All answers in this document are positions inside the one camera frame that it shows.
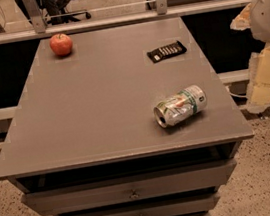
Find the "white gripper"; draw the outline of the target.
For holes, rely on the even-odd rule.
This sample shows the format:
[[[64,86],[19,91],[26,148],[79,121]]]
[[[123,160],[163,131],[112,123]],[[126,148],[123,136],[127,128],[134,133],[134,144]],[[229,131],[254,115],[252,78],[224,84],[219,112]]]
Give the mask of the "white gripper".
[[[247,110],[264,112],[270,106],[270,0],[252,0],[230,25],[232,30],[248,30],[254,39],[268,42],[260,53],[252,53],[249,60]]]

